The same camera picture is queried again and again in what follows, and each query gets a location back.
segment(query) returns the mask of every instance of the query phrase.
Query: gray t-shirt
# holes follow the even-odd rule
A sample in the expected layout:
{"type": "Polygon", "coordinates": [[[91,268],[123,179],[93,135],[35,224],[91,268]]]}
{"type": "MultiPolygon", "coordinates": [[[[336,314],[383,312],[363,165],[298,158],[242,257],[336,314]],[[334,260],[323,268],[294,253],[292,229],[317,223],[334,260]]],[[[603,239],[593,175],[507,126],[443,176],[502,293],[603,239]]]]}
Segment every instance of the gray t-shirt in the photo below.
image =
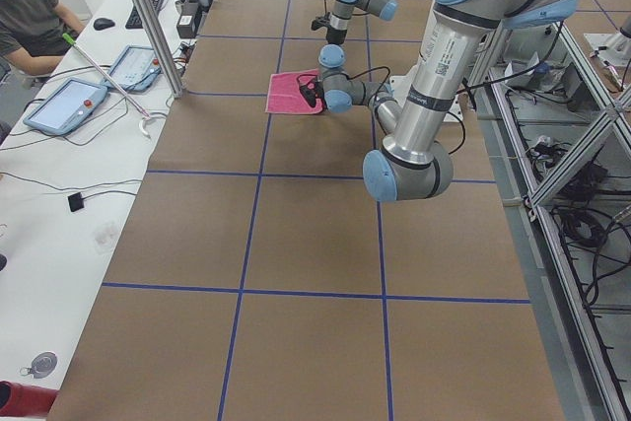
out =
{"type": "Polygon", "coordinates": [[[54,13],[59,0],[0,0],[0,56],[22,46],[31,56],[62,55],[70,45],[61,37],[76,37],[54,13]]]}

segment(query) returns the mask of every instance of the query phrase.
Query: label on robot arm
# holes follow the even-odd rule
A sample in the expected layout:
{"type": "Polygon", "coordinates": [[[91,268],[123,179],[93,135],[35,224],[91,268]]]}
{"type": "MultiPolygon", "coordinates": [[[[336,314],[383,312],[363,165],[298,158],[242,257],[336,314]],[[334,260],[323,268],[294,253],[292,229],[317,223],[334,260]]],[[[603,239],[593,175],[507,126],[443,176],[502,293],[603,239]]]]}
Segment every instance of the label on robot arm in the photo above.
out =
{"type": "Polygon", "coordinates": [[[437,76],[450,80],[466,51],[467,40],[449,35],[438,43],[443,28],[440,24],[434,27],[429,44],[425,48],[424,67],[437,76]]]}

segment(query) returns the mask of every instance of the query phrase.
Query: red object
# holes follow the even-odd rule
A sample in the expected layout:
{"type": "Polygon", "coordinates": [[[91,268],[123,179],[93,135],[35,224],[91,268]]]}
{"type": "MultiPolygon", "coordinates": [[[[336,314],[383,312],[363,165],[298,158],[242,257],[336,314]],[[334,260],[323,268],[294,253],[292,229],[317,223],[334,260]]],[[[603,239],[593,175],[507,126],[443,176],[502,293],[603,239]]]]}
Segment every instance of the red object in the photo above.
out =
{"type": "Polygon", "coordinates": [[[45,418],[58,390],[0,382],[0,416],[45,418]]]}

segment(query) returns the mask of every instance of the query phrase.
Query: person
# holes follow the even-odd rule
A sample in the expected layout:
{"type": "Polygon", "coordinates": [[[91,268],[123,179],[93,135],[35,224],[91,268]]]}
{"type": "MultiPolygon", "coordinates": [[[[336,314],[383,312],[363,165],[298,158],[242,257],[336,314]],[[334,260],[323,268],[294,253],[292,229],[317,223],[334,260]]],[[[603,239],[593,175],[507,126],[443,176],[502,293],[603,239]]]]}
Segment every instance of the person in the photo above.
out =
{"type": "Polygon", "coordinates": [[[51,73],[83,28],[59,0],[0,0],[0,56],[26,74],[51,73]]]}

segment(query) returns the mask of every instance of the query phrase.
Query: keyboard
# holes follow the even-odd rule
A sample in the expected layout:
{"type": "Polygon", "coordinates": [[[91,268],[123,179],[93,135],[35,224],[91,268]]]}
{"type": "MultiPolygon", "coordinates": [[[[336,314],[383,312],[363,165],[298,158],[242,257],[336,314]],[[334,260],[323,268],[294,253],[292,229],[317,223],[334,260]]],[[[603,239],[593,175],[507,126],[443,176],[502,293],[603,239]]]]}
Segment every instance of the keyboard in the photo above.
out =
{"type": "MultiPolygon", "coordinates": [[[[154,6],[154,10],[156,13],[160,12],[160,8],[162,7],[162,3],[165,0],[151,0],[151,4],[154,6]]],[[[129,18],[127,19],[127,23],[125,24],[126,29],[142,29],[142,20],[140,20],[140,15],[138,15],[138,10],[136,7],[131,9],[131,14],[129,14],[129,18]]]]}

